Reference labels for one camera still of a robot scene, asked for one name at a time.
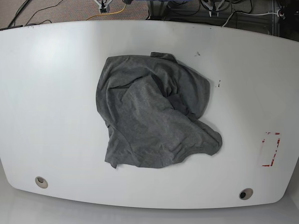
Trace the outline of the grey t-shirt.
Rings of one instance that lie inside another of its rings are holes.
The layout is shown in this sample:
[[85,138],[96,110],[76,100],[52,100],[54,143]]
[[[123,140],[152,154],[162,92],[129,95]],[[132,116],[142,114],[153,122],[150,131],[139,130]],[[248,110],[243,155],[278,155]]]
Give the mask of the grey t-shirt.
[[96,90],[109,135],[105,161],[164,168],[218,153],[221,135],[200,121],[209,97],[209,81],[171,54],[109,57]]

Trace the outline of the red tape rectangle marking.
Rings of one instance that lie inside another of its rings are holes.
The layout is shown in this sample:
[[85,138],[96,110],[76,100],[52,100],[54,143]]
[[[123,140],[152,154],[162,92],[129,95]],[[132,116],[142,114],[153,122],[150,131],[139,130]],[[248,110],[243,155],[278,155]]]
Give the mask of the red tape rectangle marking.
[[279,148],[281,133],[266,132],[262,140],[260,164],[262,167],[272,167]]

